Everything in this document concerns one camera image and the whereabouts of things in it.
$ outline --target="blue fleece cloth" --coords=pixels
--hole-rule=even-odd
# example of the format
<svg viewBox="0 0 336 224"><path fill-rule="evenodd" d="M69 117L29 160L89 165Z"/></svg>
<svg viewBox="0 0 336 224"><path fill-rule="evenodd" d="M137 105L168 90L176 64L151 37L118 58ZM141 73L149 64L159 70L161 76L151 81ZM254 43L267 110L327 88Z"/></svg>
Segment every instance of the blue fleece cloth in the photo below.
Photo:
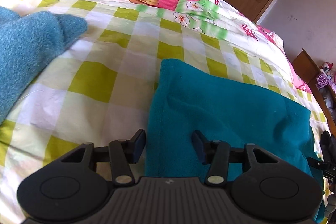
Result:
<svg viewBox="0 0 336 224"><path fill-rule="evenodd" d="M0 124L28 84L87 30L83 18L0 7Z"/></svg>
<svg viewBox="0 0 336 224"><path fill-rule="evenodd" d="M163 60L149 115L146 175L204 180L209 165L202 165L193 149L194 130L232 147L255 143L312 175L306 157L317 156L309 117L308 109L271 90ZM322 173L312 172L323 187ZM241 173L241 164L230 164L228 179Z"/></svg>

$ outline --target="white wall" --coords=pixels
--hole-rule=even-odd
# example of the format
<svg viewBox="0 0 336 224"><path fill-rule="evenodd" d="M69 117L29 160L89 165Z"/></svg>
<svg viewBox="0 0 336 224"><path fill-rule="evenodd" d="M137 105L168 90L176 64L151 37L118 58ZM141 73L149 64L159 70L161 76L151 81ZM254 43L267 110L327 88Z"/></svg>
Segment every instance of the white wall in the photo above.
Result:
<svg viewBox="0 0 336 224"><path fill-rule="evenodd" d="M336 0L278 0L260 24L284 40L290 61L304 48L317 65L336 64Z"/></svg>

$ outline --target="yellow-green checkered pattern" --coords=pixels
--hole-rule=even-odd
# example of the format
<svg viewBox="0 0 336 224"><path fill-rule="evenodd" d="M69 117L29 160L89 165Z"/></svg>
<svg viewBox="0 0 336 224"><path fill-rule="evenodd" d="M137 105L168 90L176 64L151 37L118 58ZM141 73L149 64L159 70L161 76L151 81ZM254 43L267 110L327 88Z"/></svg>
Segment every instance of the yellow-green checkered pattern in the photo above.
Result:
<svg viewBox="0 0 336 224"><path fill-rule="evenodd" d="M22 13L25 0L15 1L12 8L20 5ZM69 13L84 17L89 27L27 88L0 126L0 183L8 183L13 173L23 179L79 143L107 145L146 129L165 58L183 60L214 76L262 86L307 107L320 154L319 135L328 126L316 100L294 88L262 58L136 9L86 0L27 2L27 14ZM15 192L15 185L8 187Z"/></svg>

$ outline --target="gray textured panel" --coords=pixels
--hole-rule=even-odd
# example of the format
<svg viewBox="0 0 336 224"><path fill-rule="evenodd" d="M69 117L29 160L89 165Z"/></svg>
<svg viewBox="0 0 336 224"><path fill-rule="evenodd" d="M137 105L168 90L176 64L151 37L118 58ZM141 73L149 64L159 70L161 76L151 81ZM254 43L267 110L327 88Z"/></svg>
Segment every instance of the gray textured panel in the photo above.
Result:
<svg viewBox="0 0 336 224"><path fill-rule="evenodd" d="M149 178L119 188L96 214L73 224L266 224L241 213L222 189L198 178ZM306 220L300 224L313 224ZM41 224L27 219L24 224Z"/></svg>

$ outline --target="round black pad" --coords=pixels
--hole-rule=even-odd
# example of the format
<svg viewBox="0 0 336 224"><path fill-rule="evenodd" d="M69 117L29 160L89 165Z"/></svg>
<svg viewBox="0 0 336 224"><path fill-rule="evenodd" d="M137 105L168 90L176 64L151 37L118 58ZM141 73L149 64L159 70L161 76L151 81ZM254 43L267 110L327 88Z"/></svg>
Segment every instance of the round black pad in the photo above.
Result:
<svg viewBox="0 0 336 224"><path fill-rule="evenodd" d="M286 199L294 197L299 191L299 186L290 179L274 177L263 180L260 190L270 198Z"/></svg>
<svg viewBox="0 0 336 224"><path fill-rule="evenodd" d="M105 202L107 194L104 178L88 167L51 163L20 184L17 199L37 220L65 222L90 214Z"/></svg>
<svg viewBox="0 0 336 224"><path fill-rule="evenodd" d="M253 165L233 182L231 195L253 217L295 222L314 216L322 200L322 189L314 178L281 161Z"/></svg>
<svg viewBox="0 0 336 224"><path fill-rule="evenodd" d="M70 198L79 191L80 187L81 185L76 179L55 177L42 183L41 193L51 199Z"/></svg>

